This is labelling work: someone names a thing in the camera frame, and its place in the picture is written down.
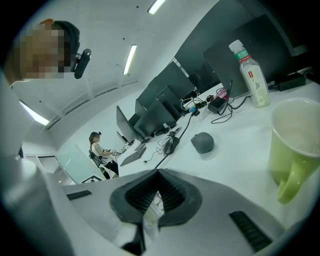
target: woman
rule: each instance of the woman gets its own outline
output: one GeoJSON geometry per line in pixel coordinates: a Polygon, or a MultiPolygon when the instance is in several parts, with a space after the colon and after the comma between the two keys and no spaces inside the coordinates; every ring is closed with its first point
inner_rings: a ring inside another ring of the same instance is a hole
{"type": "Polygon", "coordinates": [[[101,132],[92,132],[90,134],[90,137],[89,137],[90,150],[102,160],[103,166],[110,169],[117,176],[119,176],[118,164],[112,159],[112,156],[114,156],[114,153],[110,152],[110,150],[103,149],[99,145],[100,135],[101,135],[101,132]]]}

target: water bottle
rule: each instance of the water bottle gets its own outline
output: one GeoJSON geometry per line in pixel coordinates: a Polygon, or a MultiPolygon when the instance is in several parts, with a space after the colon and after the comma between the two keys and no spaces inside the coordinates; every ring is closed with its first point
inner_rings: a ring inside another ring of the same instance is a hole
{"type": "Polygon", "coordinates": [[[260,65],[251,58],[244,45],[236,40],[229,45],[240,63],[240,72],[248,86],[251,99],[256,108],[263,108],[270,104],[268,87],[260,65]]]}

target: white ceiling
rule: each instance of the white ceiling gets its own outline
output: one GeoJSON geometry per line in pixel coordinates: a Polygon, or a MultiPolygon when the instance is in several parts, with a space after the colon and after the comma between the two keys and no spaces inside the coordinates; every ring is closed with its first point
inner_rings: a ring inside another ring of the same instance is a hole
{"type": "Polygon", "coordinates": [[[210,10],[206,6],[212,7],[217,1],[166,0],[152,15],[147,10],[154,0],[53,0],[39,10],[28,25],[48,18],[73,23],[80,30],[78,52],[91,49],[91,60],[81,79],[75,79],[73,73],[66,73],[64,79],[18,82],[13,90],[33,110],[52,121],[56,117],[64,118],[75,106],[110,89],[129,83],[133,84],[127,86],[134,86],[136,81],[146,87],[168,64],[168,57],[161,59],[160,46],[170,49],[170,45],[165,45],[169,42],[167,39],[179,35],[178,46],[168,51],[172,59],[192,29],[210,10]],[[197,13],[201,6],[205,11],[197,13]],[[181,25],[193,20],[194,24],[184,31],[186,35],[182,35],[181,25]],[[137,50],[128,75],[123,75],[132,44],[137,45],[137,50]],[[159,60],[162,60],[160,70],[151,70],[151,64],[159,60]]]}

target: bottle label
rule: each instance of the bottle label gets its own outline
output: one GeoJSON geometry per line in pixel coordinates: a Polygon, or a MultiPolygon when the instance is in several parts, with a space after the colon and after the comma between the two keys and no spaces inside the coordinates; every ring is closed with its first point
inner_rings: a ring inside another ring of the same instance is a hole
{"type": "Polygon", "coordinates": [[[242,69],[244,79],[251,88],[252,96],[256,99],[258,107],[269,104],[268,91],[265,84],[264,75],[259,66],[245,66],[242,69]]]}
{"type": "Polygon", "coordinates": [[[243,62],[251,57],[246,49],[240,50],[236,52],[234,55],[238,62],[243,62]]]}

